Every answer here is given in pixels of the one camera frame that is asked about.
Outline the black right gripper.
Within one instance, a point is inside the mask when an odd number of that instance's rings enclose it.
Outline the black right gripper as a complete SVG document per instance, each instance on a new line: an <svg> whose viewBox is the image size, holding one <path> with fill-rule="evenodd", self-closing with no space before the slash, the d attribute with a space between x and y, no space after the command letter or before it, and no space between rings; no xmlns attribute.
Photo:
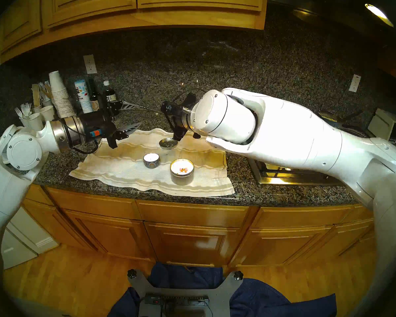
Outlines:
<svg viewBox="0 0 396 317"><path fill-rule="evenodd" d="M188 121L190 113L192 112L192 108L196 103L196 95L193 93L188 93L185 100L180 104L172 101L163 101L161 104L161 112L166 117L173 132L173 140L179 142L188 131L192 132L193 138L201 138L199 133L192 130Z"/></svg>

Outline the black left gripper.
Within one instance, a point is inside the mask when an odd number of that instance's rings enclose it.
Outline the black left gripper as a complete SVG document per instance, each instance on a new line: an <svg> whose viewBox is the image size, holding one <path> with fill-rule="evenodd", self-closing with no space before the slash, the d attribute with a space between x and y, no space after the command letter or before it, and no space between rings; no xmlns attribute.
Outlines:
<svg viewBox="0 0 396 317"><path fill-rule="evenodd" d="M128 138L129 135L141 126L141 122L138 122L116 128L113 121L114 117L119 114L120 109L121 111L127 111L143 109L143 107L124 100L107 101L107 98L100 94L97 94L93 98L98 102L99 109L81 115L82 134L85 143L93 142L98 138L104 138L107 140L109 147L115 149L117 147L117 140Z"/></svg>

